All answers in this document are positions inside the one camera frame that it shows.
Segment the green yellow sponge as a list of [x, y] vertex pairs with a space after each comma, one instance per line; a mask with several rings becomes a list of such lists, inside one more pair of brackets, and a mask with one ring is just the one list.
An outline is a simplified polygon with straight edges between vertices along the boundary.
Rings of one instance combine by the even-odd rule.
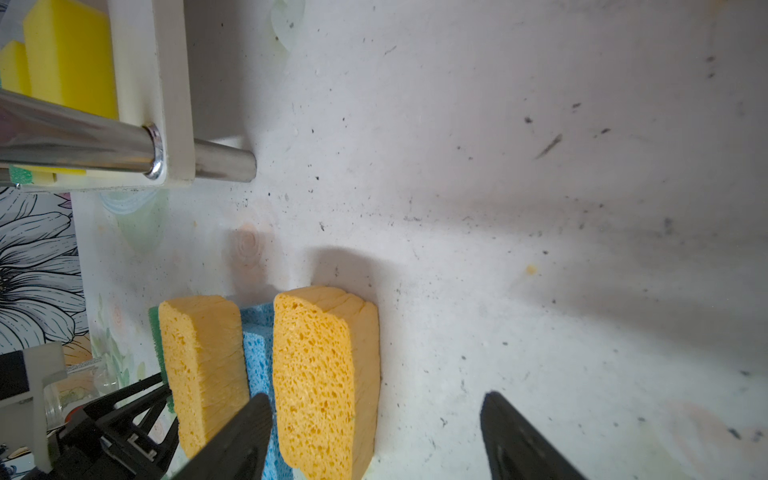
[[35, 183], [34, 174], [27, 169], [11, 166], [8, 168], [10, 181], [18, 185], [31, 185]]
[[153, 306], [148, 310], [149, 325], [153, 339], [155, 355], [160, 368], [160, 375], [165, 386], [169, 385], [168, 375], [165, 368], [164, 350], [162, 344], [162, 334], [159, 323], [159, 307]]

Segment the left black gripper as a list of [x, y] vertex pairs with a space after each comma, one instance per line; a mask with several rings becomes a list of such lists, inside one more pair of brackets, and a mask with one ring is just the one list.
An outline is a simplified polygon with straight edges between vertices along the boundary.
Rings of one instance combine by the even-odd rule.
[[161, 479], [179, 445], [179, 422], [161, 440], [150, 432], [171, 390], [157, 373], [87, 403], [47, 438], [52, 468], [26, 479]]

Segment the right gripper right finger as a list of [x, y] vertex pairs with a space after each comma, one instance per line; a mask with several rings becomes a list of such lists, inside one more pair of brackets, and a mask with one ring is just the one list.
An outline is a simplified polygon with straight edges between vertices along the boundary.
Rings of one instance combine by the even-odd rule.
[[492, 479], [585, 480], [500, 392], [485, 395], [480, 426]]

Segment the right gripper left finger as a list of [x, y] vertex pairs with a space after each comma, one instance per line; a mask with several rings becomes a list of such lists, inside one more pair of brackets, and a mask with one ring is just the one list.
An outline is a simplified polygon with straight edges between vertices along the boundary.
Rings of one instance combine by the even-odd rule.
[[259, 393], [172, 479], [261, 479], [272, 426], [269, 397]]

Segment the orange cellulose sponge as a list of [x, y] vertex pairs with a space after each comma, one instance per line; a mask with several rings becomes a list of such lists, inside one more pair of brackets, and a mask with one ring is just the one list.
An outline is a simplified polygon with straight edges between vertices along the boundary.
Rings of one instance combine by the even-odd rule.
[[192, 459], [250, 399], [241, 313], [213, 295], [165, 301], [158, 315], [179, 440]]

